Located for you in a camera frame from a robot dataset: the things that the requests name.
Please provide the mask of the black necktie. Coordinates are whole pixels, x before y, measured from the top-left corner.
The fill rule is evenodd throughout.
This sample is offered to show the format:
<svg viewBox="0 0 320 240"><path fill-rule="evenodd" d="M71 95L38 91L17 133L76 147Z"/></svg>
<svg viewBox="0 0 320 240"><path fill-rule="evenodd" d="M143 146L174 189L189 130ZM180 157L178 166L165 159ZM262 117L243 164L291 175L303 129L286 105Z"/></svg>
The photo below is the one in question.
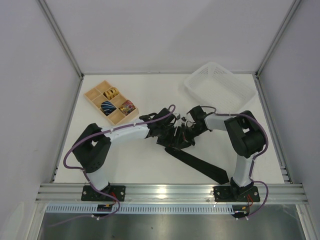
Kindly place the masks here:
<svg viewBox="0 0 320 240"><path fill-rule="evenodd" d="M230 182L226 170L220 167L201 160L183 150L177 150L172 147L165 147L164 150L172 157L180 160L184 164L197 170L198 172L209 177L220 185L224 185Z"/></svg>

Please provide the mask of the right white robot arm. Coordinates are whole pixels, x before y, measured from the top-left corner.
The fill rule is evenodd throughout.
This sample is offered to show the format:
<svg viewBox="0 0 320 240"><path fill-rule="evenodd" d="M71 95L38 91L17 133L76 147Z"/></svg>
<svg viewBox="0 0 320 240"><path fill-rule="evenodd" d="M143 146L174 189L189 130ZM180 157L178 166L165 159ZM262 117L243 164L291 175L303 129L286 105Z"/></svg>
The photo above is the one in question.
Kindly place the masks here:
<svg viewBox="0 0 320 240"><path fill-rule="evenodd" d="M220 184L230 182L230 199L241 200L249 194L254 187L252 173L257 157L263 155L269 140L264 128L257 122L248 110L241 113L206 113L203 106L192 108L189 113L194 120L192 126L182 126L180 135L183 142L180 149L195 145L194 138L206 131L220 130L228 133L231 145L237 153L235 172L232 178L228 178L227 172L212 164L186 154L182 159L186 164L206 174Z"/></svg>

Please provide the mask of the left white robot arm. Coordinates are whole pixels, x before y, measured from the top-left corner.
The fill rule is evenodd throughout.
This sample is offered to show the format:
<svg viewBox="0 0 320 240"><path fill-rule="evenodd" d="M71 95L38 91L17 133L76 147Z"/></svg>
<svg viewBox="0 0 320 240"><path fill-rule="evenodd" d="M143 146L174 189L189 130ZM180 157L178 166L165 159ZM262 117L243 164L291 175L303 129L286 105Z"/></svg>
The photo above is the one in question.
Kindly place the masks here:
<svg viewBox="0 0 320 240"><path fill-rule="evenodd" d="M85 177L93 187L101 191L110 185L103 173L108 152L112 147L128 141L164 136L166 128L176 121L175 106L163 108L159 113L142 115L127 124L115 127L99 127L92 123L82 132L71 148L71 152L80 163Z"/></svg>

